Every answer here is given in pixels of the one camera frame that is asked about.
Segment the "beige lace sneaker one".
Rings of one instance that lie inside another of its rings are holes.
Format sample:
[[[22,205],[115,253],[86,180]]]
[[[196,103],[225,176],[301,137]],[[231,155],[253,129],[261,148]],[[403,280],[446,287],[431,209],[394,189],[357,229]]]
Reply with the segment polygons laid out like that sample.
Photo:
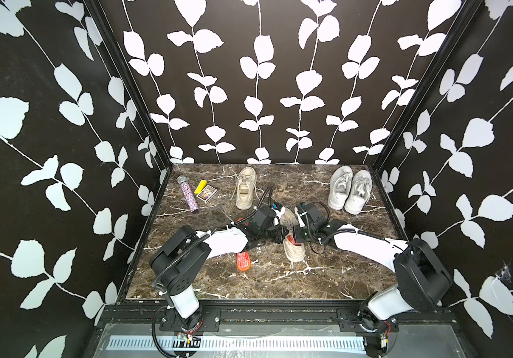
[[[236,177],[235,205],[240,210],[249,210],[253,205],[256,191],[256,171],[252,167],[243,168]]]
[[[283,248],[293,268],[295,263],[299,263],[305,258],[305,248],[301,244],[296,243],[294,237],[294,227],[298,227],[300,224],[295,214],[287,207],[283,207],[280,210],[280,225],[287,230],[283,240]]]

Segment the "red orange insole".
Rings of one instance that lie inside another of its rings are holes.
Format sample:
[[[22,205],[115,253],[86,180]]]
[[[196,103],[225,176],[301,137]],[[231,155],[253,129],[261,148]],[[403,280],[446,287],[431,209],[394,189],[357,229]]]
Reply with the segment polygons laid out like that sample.
[[[236,266],[239,271],[247,271],[250,269],[251,259],[247,251],[236,254]]]

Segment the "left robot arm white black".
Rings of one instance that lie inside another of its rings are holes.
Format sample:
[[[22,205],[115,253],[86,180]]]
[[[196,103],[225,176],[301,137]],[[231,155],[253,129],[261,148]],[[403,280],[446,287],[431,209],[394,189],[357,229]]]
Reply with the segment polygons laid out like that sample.
[[[201,323],[201,304],[192,283],[208,259],[283,242],[289,230],[280,224],[284,207],[273,201],[273,192],[269,186],[251,213],[220,228],[204,233],[184,225],[150,259],[152,287],[176,310],[185,327]]]

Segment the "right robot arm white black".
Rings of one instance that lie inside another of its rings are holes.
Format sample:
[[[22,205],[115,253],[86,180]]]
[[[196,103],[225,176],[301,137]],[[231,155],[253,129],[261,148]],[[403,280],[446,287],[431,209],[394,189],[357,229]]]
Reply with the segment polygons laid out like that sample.
[[[297,243],[315,243],[349,251],[390,269],[395,285],[364,300],[353,319],[364,331],[381,331],[389,319],[410,310],[432,312],[453,284],[453,279],[429,244],[378,237],[340,219],[331,219],[315,203],[295,207],[299,222],[293,233]]]

